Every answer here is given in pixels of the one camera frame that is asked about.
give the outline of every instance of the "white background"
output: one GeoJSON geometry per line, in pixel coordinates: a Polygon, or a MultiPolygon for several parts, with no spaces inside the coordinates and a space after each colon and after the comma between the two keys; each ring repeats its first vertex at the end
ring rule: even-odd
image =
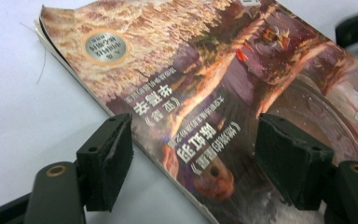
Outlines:
{"type": "MultiPolygon", "coordinates": [[[[0,205],[32,190],[38,170],[74,161],[76,151],[108,118],[40,44],[34,20],[42,5],[77,8],[87,0],[0,0],[0,205]]],[[[334,39],[334,28],[358,13],[358,0],[281,0],[334,39]]],[[[112,213],[88,223],[207,223],[138,149],[112,213]]]]}

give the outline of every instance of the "white table surface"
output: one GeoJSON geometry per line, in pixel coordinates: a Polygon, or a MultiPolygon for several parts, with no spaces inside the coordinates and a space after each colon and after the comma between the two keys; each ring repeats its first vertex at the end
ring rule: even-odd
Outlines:
{"type": "MultiPolygon", "coordinates": [[[[77,8],[87,0],[0,0],[0,205],[31,191],[38,170],[74,161],[76,151],[108,118],[45,51],[34,32],[42,5],[77,8]]],[[[334,39],[334,28],[358,13],[358,0],[281,0],[334,39]]],[[[208,223],[135,147],[112,213],[87,213],[88,223],[208,223]]]]}

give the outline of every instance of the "circular sticker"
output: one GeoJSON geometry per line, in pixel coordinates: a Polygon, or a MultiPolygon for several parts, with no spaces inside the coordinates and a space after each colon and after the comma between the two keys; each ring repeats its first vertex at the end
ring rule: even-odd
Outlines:
{"type": "Polygon", "coordinates": [[[128,51],[124,38],[109,31],[92,32],[86,38],[84,47],[97,63],[119,63],[128,51]]]}

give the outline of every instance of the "glossy cover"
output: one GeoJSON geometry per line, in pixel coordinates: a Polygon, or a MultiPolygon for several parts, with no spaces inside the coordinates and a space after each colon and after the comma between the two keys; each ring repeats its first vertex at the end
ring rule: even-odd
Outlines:
{"type": "Polygon", "coordinates": [[[358,161],[358,60],[273,0],[98,1],[43,7],[40,22],[44,44],[108,113],[133,114],[133,139],[212,222],[323,222],[323,207],[283,204],[256,164],[261,112],[358,161]]]}

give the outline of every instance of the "book cover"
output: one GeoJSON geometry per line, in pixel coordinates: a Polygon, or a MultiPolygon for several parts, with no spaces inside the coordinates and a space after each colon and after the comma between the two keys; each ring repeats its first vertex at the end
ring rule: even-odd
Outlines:
{"type": "Polygon", "coordinates": [[[43,7],[38,33],[109,114],[133,114],[134,141],[214,223],[323,222],[255,162],[260,113],[358,161],[358,60],[274,0],[43,7]]]}

